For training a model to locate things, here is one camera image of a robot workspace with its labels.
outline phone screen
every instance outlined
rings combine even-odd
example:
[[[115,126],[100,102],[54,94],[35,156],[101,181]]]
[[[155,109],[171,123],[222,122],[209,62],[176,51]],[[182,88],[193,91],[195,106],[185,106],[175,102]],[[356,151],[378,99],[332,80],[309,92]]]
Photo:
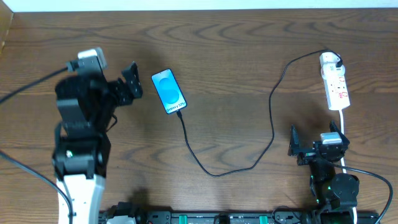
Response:
[[[171,114],[187,106],[187,102],[171,69],[166,69],[153,75],[152,81],[167,114]]]

